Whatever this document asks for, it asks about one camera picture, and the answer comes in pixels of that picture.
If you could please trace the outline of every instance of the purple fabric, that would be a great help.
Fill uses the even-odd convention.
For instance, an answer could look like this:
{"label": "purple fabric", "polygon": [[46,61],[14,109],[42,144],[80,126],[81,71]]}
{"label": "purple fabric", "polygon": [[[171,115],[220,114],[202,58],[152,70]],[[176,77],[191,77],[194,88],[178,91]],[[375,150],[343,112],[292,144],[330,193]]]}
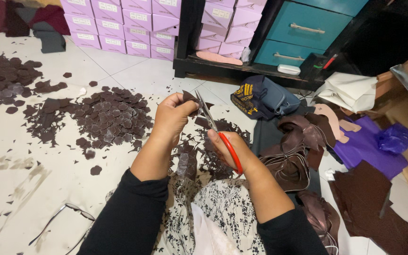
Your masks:
{"label": "purple fabric", "polygon": [[356,167],[362,160],[381,171],[389,180],[397,176],[408,165],[402,154],[393,154],[378,148],[375,135],[380,131],[377,125],[365,116],[354,121],[361,126],[358,132],[344,131],[349,138],[347,143],[337,141],[333,148],[335,153],[343,160],[344,165],[350,169]]}

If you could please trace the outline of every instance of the teal drawer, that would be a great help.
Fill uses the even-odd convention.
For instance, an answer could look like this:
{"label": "teal drawer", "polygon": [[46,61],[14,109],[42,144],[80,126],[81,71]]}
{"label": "teal drawer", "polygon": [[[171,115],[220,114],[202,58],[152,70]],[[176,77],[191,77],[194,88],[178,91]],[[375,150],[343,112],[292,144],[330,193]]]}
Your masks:
{"label": "teal drawer", "polygon": [[286,1],[267,39],[326,50],[351,19],[347,15]]}
{"label": "teal drawer", "polygon": [[288,64],[300,66],[311,53],[324,54],[325,50],[265,40],[254,62],[269,65]]}
{"label": "teal drawer", "polygon": [[309,4],[355,17],[368,0],[295,0],[295,2]]}

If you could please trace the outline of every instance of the hand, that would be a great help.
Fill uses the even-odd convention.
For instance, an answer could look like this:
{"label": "hand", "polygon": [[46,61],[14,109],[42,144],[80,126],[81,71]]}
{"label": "hand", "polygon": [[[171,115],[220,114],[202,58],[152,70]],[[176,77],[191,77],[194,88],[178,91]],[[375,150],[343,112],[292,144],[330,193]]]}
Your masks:
{"label": "hand", "polygon": [[[242,165],[243,173],[249,171],[252,168],[252,164],[254,162],[259,161],[258,158],[250,151],[248,146],[246,146],[247,144],[245,143],[245,141],[237,133],[224,131],[221,131],[220,133],[223,133],[226,136],[226,138],[234,148],[237,157],[239,158]],[[209,131],[207,131],[207,135],[212,141],[215,152],[217,153],[220,160],[232,168],[237,168],[229,150],[226,148],[226,145],[224,145],[217,132],[215,132],[213,129],[210,129]]]}
{"label": "hand", "polygon": [[184,103],[181,93],[168,96],[157,107],[150,137],[167,141],[172,149],[178,144],[180,133],[188,123],[188,116],[198,108],[199,105],[193,101]]}

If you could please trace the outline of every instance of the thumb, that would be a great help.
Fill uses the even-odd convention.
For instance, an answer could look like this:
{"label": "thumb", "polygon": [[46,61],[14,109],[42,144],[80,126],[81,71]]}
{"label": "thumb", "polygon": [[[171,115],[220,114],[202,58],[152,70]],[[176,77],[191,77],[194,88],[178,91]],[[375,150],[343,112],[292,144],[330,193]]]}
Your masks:
{"label": "thumb", "polygon": [[209,129],[207,131],[207,136],[210,138],[210,140],[212,141],[213,145],[219,150],[221,151],[221,153],[225,153],[227,152],[227,148],[226,145],[224,145],[224,142],[221,140],[220,136],[217,134],[217,132],[215,132],[215,130],[213,129]]}
{"label": "thumb", "polygon": [[180,106],[176,107],[180,109],[186,116],[190,115],[192,112],[196,111],[199,109],[199,105],[197,102],[194,101],[186,101]]}

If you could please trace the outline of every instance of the black sleeve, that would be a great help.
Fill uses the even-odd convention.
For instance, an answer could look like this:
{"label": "black sleeve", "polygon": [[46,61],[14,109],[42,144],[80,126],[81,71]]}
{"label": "black sleeve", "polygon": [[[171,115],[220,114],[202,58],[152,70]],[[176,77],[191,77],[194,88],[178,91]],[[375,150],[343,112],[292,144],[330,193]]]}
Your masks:
{"label": "black sleeve", "polygon": [[168,181],[141,182],[128,169],[77,255],[150,255],[168,199]]}
{"label": "black sleeve", "polygon": [[258,224],[267,255],[328,255],[301,208]]}

